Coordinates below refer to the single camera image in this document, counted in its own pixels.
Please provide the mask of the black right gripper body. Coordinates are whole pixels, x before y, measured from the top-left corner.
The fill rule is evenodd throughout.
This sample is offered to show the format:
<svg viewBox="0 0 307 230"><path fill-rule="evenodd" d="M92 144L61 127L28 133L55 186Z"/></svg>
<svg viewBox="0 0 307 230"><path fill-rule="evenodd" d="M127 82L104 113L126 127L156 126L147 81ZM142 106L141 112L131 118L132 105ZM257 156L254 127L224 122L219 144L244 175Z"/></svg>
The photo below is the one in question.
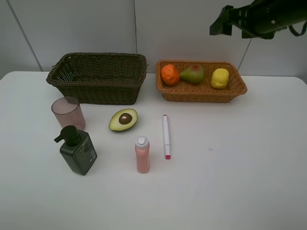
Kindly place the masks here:
<svg viewBox="0 0 307 230"><path fill-rule="evenodd" d="M273 39L276 32L287 26L278 15L283 5L277 0L255 0L250 5L234 8L231 13L232 25L239 28L252 28L262 39Z"/></svg>

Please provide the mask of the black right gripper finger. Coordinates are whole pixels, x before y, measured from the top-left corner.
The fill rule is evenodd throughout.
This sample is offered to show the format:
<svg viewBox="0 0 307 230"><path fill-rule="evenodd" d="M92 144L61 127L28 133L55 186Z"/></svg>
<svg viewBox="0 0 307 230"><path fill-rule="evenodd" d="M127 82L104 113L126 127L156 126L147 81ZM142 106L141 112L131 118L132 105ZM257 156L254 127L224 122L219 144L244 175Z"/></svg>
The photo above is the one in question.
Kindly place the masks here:
<svg viewBox="0 0 307 230"><path fill-rule="evenodd" d="M253 30L252 28L243 28L242 29L242 38L261 38L261 34Z"/></svg>
<svg viewBox="0 0 307 230"><path fill-rule="evenodd" d="M233 6L226 5L222 8L218 18L210 26L210 35L232 35L232 23L230 13Z"/></svg>

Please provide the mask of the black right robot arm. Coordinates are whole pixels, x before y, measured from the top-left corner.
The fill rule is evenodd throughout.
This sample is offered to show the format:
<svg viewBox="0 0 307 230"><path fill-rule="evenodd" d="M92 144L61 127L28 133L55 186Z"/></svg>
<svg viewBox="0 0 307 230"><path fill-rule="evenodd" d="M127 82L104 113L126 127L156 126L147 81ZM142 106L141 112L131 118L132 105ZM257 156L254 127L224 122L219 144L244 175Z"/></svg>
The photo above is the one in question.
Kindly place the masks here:
<svg viewBox="0 0 307 230"><path fill-rule="evenodd" d="M210 35L232 35L232 27L242 31L242 38L271 40L277 31L289 29L296 36L307 30L305 0L255 0L240 8L226 5L210 26Z"/></svg>

